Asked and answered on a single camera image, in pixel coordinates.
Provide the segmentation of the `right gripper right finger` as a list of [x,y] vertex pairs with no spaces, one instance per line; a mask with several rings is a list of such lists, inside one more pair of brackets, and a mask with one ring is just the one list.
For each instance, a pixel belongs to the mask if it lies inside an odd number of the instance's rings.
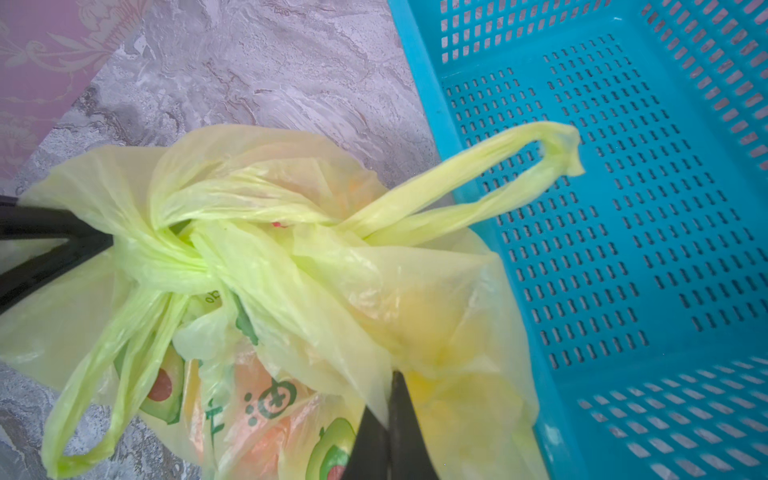
[[404,375],[393,373],[389,401],[389,452],[394,480],[438,480]]

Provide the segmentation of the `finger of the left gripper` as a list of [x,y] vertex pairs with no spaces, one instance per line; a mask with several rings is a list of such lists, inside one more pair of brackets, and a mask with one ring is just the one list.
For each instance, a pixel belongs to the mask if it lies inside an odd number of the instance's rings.
[[1,274],[1,313],[113,245],[113,236],[72,237]]
[[19,206],[16,197],[1,196],[1,239],[85,238],[96,230],[67,210]]

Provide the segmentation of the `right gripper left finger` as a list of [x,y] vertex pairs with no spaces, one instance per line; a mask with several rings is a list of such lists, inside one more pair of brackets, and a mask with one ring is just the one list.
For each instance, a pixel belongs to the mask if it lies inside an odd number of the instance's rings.
[[386,428],[366,408],[342,480],[387,480],[390,447]]

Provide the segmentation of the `yellow plastic bag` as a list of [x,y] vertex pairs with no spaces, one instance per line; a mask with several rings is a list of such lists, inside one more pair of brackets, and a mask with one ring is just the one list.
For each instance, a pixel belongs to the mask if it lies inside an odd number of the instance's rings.
[[207,479],[340,479],[399,371],[440,479],[545,478],[526,329],[472,227],[581,175],[580,142],[518,126],[394,189],[324,136],[245,125],[54,167],[18,205],[113,245],[1,313],[2,361],[59,392],[47,475],[141,417]]

